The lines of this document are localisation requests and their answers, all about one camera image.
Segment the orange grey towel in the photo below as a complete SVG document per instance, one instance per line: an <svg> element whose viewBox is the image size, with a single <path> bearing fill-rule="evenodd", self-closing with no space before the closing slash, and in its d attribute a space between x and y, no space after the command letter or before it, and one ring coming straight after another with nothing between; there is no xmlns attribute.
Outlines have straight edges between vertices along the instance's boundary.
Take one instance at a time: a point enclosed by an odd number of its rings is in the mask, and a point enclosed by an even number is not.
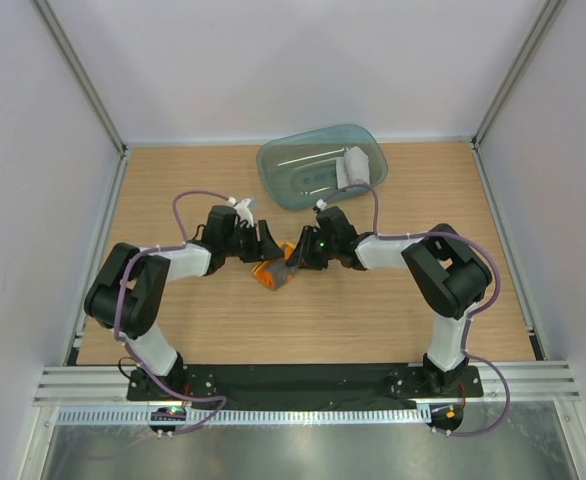
<svg viewBox="0 0 586 480"><path fill-rule="evenodd" d="M288 266L287 260L293 253L295 245L291 242L279 242L278 246L284 252L284 257L276 260L267 260L254 266L251 274L262 286L275 291L287 284L297 273L296 266Z"/></svg>

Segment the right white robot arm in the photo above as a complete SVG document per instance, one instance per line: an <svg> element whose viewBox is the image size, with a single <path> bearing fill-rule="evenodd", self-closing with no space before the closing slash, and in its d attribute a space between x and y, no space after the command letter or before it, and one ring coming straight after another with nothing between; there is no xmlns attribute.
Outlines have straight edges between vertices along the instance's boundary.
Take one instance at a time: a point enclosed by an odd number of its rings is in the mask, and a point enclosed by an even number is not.
<svg viewBox="0 0 586 480"><path fill-rule="evenodd" d="M484 298L489 267L447 223L420 234L381 236L358 232L337 206L315 207L316 223L305 226L286 264L323 270L337 260L349 269L406 269L435 313L430 345L423 355L423 382L434 395L455 389L468 365L463 341L472 308Z"/></svg>

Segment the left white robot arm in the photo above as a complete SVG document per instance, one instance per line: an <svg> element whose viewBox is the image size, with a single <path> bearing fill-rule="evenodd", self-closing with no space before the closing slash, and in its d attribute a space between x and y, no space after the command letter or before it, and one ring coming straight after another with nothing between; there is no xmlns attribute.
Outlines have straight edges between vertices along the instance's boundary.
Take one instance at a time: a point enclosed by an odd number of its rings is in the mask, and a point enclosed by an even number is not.
<svg viewBox="0 0 586 480"><path fill-rule="evenodd" d="M250 208L215 205L198 239L146 249L116 244L85 296L84 312L137 363L132 384L155 398L181 398L188 383L184 361L157 321L166 284L210 276L229 258L261 263L284 257L267 222L254 220Z"/></svg>

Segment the grey panda towel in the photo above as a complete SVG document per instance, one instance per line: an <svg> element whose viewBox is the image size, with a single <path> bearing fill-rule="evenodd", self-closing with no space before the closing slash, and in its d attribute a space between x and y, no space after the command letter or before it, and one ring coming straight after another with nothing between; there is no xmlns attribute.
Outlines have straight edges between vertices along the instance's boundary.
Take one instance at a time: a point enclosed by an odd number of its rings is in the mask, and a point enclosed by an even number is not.
<svg viewBox="0 0 586 480"><path fill-rule="evenodd" d="M370 183L368 155L358 146L346 148L335 162L337 188Z"/></svg>

